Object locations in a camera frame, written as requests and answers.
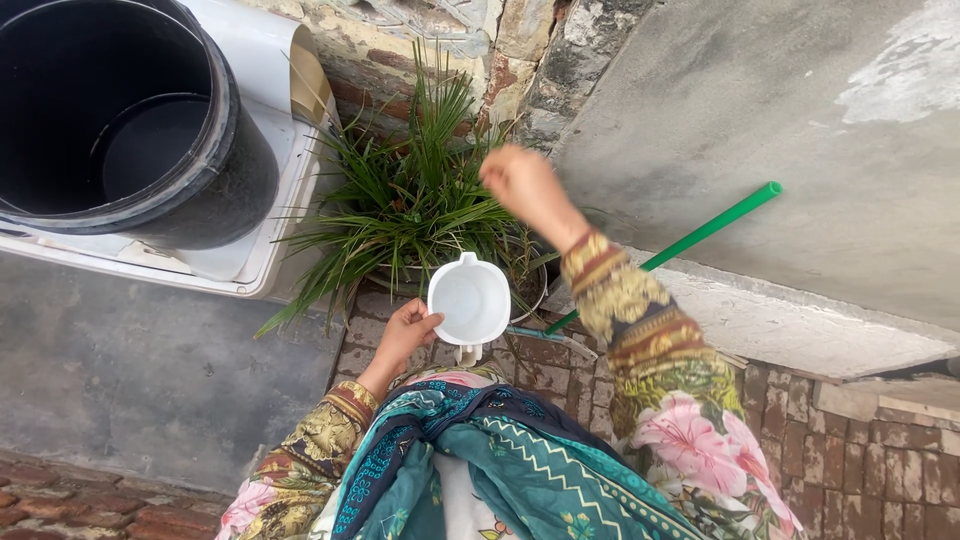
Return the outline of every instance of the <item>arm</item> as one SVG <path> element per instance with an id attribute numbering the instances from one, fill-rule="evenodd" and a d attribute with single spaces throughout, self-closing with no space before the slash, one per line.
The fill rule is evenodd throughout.
<path id="1" fill-rule="evenodd" d="M 485 184 L 564 254 L 581 320 L 610 344 L 613 430 L 638 472 L 708 537 L 802 538 L 743 422 L 732 370 L 699 325 L 590 229 L 546 160 L 505 147 L 488 161 Z"/>
<path id="2" fill-rule="evenodd" d="M 342 479 L 391 381 L 419 345 L 433 341 L 433 329 L 443 320 L 440 313 L 427 317 L 420 299 L 398 309 L 357 381 L 331 388 L 240 486 L 217 540 L 305 534 Z"/>

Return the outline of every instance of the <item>brick floor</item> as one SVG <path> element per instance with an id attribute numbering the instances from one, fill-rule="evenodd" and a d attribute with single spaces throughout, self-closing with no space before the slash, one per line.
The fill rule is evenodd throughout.
<path id="1" fill-rule="evenodd" d="M 0 451 L 0 540 L 209 540 L 232 500 Z"/>
<path id="2" fill-rule="evenodd" d="M 396 307 L 382 289 L 361 289 L 335 380 L 362 371 Z M 609 440 L 612 377 L 604 351 L 582 327 L 564 331 L 601 353 L 601 360 L 526 337 L 516 341 L 519 357 L 502 338 L 488 354 L 518 387 L 547 397 Z M 453 365 L 452 351 L 439 343 L 415 358 Z M 760 440 L 772 480 L 811 540 L 960 537 L 960 457 L 954 455 L 960 454 L 960 424 L 885 408 L 869 423 L 818 410 L 815 380 L 761 362 L 752 362 L 737 379 L 747 424 Z"/>

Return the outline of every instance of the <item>green plastic pipe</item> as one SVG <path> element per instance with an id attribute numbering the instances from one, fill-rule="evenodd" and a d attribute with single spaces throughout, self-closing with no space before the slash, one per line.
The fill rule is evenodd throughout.
<path id="1" fill-rule="evenodd" d="M 654 255 L 650 260 L 647 260 L 643 264 L 640 264 L 640 268 L 646 271 L 653 270 L 661 264 L 664 264 L 671 258 L 676 257 L 682 253 L 687 248 L 693 246 L 700 240 L 703 240 L 707 236 L 710 236 L 713 233 L 723 229 L 733 223 L 737 219 L 747 215 L 751 210 L 756 209 L 763 203 L 766 203 L 770 199 L 773 199 L 777 195 L 780 195 L 783 192 L 783 188 L 780 187 L 778 182 L 769 182 L 764 187 L 761 187 L 757 191 L 754 191 L 746 198 L 744 198 L 739 203 L 733 205 L 732 207 L 722 211 L 720 215 L 714 217 L 713 219 L 707 221 L 707 223 L 701 225 L 693 233 L 684 236 L 683 238 L 677 240 L 665 250 Z M 545 335 L 550 335 L 555 331 L 566 326 L 570 321 L 577 318 L 577 310 L 574 309 L 570 311 L 563 319 L 557 321 L 550 328 L 543 331 Z"/>

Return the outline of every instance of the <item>floral printed sleeve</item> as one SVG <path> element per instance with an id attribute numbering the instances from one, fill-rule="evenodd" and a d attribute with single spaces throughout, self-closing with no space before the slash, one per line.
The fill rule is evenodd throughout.
<path id="1" fill-rule="evenodd" d="M 283 540 L 305 534 L 370 427 L 377 402 L 344 381 L 320 400 L 240 486 L 216 540 Z"/>
<path id="2" fill-rule="evenodd" d="M 638 471 L 708 538 L 805 538 L 744 424 L 731 367 L 666 289 L 597 232 L 563 273 L 584 325 L 610 344 L 613 432 Z"/>

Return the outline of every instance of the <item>green grass-like plant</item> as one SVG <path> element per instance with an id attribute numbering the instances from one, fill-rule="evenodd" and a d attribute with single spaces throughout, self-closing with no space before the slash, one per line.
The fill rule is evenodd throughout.
<path id="1" fill-rule="evenodd" d="M 314 246 L 326 255 L 300 277 L 297 298 L 257 336 L 302 316 L 326 294 L 329 312 L 342 310 L 373 270 L 389 266 L 394 290 L 406 281 L 407 267 L 421 266 L 422 294 L 429 269 L 463 251 L 486 260 L 506 253 L 506 237 L 518 224 L 479 178 L 481 162 L 503 142 L 503 132 L 482 135 L 469 113 L 469 76 L 450 70 L 449 56 L 442 57 L 439 47 L 432 67 L 423 53 L 415 43 L 417 83 L 406 136 L 377 140 L 358 114 L 336 135 L 324 137 L 339 153 L 347 182 L 325 194 L 321 210 L 304 220 L 313 226 L 308 232 L 279 241 L 290 243 L 290 255 Z M 472 128 L 469 139 L 457 136 L 465 119 Z"/>

